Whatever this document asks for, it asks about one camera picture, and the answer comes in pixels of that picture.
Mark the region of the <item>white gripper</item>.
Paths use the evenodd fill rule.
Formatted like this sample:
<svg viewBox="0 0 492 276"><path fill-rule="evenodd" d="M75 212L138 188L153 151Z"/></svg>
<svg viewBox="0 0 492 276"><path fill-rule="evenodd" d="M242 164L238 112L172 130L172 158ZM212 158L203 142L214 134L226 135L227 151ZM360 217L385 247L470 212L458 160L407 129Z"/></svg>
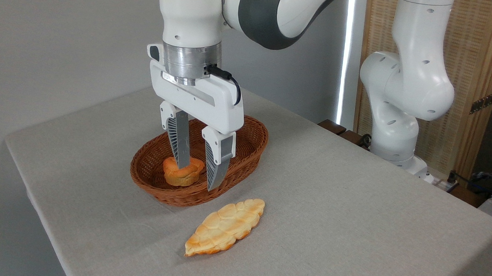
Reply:
<svg viewBox="0 0 492 276"><path fill-rule="evenodd" d="M223 182L230 160L236 155L236 132L243 126L244 109L241 90L230 80L207 75L193 86L178 83L166 71L163 47L150 44L150 73L160 104L162 128L166 130L179 169L190 165L189 117L207 124L202 130L208 191Z"/></svg>

